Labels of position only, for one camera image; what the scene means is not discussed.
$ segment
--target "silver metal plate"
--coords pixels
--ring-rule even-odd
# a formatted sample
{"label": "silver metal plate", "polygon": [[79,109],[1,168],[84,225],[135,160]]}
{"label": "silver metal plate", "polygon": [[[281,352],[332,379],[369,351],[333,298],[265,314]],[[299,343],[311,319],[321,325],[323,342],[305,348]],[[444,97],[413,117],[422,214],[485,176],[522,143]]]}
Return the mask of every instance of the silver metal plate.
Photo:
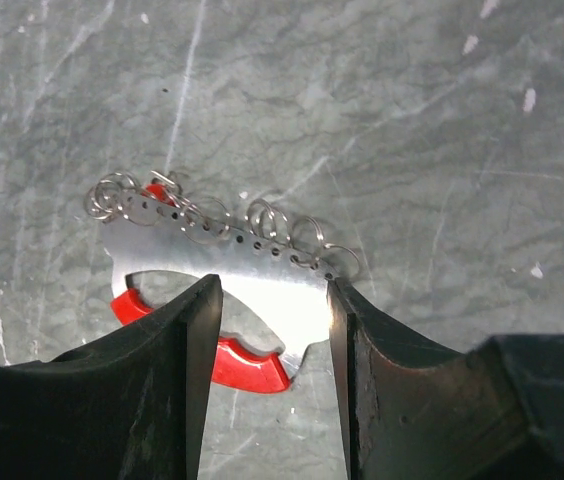
{"label": "silver metal plate", "polygon": [[314,270],[300,267],[293,256],[304,261],[309,254],[233,226],[223,235],[226,238],[215,241],[224,228],[221,223],[213,222],[206,231],[202,222],[189,226],[179,209],[135,194],[128,199],[130,218],[147,225],[160,220],[145,226],[120,216],[103,224],[105,249],[113,259],[114,297],[129,288],[129,276],[135,273],[169,271],[196,278],[218,274],[223,289],[284,343],[280,360],[290,378],[300,368],[306,348],[328,339],[326,278],[335,271],[327,263],[320,261]]}

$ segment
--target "white paint chip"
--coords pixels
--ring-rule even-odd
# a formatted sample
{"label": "white paint chip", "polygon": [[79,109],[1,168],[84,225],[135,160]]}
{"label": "white paint chip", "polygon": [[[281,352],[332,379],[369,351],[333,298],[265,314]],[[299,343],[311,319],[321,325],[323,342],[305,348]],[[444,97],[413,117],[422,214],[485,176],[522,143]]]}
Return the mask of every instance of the white paint chip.
{"label": "white paint chip", "polygon": [[535,89],[529,88],[524,94],[524,104],[522,105],[522,111],[524,113],[531,113],[535,107],[535,100],[537,99],[537,94]]}
{"label": "white paint chip", "polygon": [[535,267],[533,267],[531,269],[531,275],[534,276],[535,278],[540,279],[540,280],[542,280],[544,278],[544,272],[542,271],[542,268],[540,267],[540,262],[536,262]]}
{"label": "white paint chip", "polygon": [[484,0],[484,5],[482,5],[482,10],[480,11],[480,18],[482,20],[487,19],[499,5],[500,0]]}
{"label": "white paint chip", "polygon": [[475,35],[469,35],[468,37],[466,37],[466,42],[464,42],[464,48],[462,49],[462,55],[468,55],[473,50],[475,50],[475,47],[478,46],[479,42],[480,39]]}

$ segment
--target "gray surface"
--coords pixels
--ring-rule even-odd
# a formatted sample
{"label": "gray surface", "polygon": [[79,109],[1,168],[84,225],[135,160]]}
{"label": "gray surface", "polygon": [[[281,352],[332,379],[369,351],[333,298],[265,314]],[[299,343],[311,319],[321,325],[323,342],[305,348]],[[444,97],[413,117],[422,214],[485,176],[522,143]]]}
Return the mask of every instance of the gray surface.
{"label": "gray surface", "polygon": [[[0,363],[117,328],[81,198],[165,163],[326,219],[446,345],[564,332],[564,0],[0,2]],[[212,388],[200,478],[344,478],[326,344],[290,393]]]}

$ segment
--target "red handle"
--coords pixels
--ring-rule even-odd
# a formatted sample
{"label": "red handle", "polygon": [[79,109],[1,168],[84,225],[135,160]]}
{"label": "red handle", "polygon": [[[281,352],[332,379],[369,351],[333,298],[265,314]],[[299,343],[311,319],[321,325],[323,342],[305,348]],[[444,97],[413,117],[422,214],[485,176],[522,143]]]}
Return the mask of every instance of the red handle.
{"label": "red handle", "polygon": [[[122,325],[153,311],[142,302],[135,288],[129,288],[114,298],[111,309]],[[235,338],[220,337],[211,379],[220,385],[253,393],[278,393],[291,386],[291,380],[276,353],[258,357],[242,347]]]}

